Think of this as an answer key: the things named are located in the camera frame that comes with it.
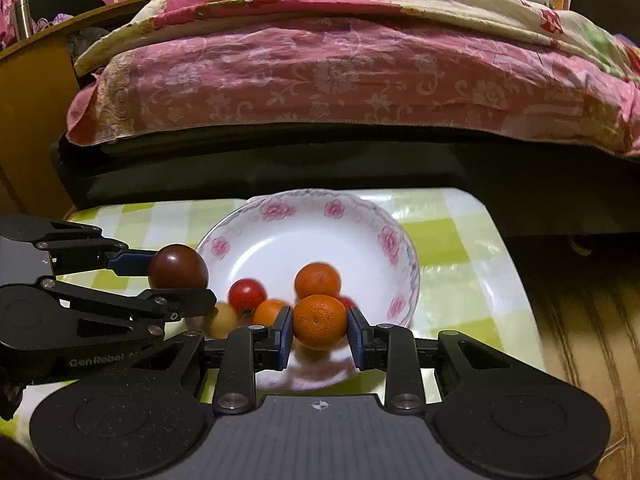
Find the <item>black bed base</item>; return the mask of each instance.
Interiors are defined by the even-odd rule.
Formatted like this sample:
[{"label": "black bed base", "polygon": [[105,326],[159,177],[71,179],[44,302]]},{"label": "black bed base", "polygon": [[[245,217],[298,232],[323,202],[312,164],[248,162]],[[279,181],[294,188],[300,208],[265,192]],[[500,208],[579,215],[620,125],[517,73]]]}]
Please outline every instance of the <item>black bed base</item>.
[{"label": "black bed base", "polygon": [[79,209],[298,187],[455,187],[487,206],[503,236],[640,232],[633,160],[449,128],[316,125],[300,143],[301,128],[185,130],[102,148],[62,137],[51,153]]}]

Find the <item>bed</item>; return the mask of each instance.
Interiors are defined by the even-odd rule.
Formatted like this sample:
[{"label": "bed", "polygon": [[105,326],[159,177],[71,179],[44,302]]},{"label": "bed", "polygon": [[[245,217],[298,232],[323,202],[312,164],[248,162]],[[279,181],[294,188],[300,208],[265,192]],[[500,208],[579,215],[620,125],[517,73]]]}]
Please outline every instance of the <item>bed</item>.
[{"label": "bed", "polygon": [[153,0],[51,153],[79,208],[443,186],[504,235],[637,231],[639,59],[525,0]]}]

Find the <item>checkered tablecloth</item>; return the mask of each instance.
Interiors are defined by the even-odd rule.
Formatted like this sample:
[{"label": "checkered tablecloth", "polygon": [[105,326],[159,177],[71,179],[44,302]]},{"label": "checkered tablecloth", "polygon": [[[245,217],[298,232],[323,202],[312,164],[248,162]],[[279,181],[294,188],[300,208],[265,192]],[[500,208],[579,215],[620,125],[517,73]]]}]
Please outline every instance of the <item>checkered tablecloth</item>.
[{"label": "checkered tablecloth", "polygon": [[[420,297],[412,321],[415,336],[431,338],[455,329],[543,369],[538,329],[529,301],[505,245],[486,208],[456,189],[361,190],[355,194],[391,213],[407,230],[421,266]],[[245,200],[201,200],[104,206],[78,212],[70,220],[98,225],[106,237],[131,248],[158,250],[171,243],[196,247],[220,219]],[[76,285],[135,295],[148,288],[146,278],[124,278],[110,270],[69,275]],[[184,330],[184,322],[167,326],[168,335]],[[384,392],[384,374],[363,372],[341,384],[306,392],[325,394]],[[440,396],[432,370],[424,370],[428,401]],[[210,374],[203,400],[215,382]],[[29,444],[28,420],[34,407],[59,384],[27,388],[22,406],[0,433]]]}]

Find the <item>floral bowl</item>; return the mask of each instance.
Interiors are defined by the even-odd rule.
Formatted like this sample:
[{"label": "floral bowl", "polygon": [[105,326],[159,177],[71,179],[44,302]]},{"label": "floral bowl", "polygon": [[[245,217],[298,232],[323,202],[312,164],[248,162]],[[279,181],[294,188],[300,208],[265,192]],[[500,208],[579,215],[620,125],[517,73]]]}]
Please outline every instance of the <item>floral bowl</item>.
[{"label": "floral bowl", "polygon": [[[251,199],[216,225],[197,251],[220,301],[236,280],[255,278],[269,298],[295,305],[295,276],[311,262],[338,270],[341,294],[372,325],[408,326],[418,301],[419,266],[409,236],[389,213],[348,192],[297,189]],[[287,369],[259,372],[256,383],[311,390],[356,373],[346,339],[330,352],[294,344]]]}]

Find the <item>floor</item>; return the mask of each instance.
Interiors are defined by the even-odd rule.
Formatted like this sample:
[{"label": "floor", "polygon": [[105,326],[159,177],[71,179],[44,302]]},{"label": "floor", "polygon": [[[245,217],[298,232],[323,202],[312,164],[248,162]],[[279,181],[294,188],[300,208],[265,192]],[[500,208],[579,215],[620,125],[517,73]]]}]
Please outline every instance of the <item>floor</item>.
[{"label": "floor", "polygon": [[547,370],[595,396],[609,413],[611,438],[596,478],[637,478],[640,238],[514,238],[507,245],[533,307]]}]

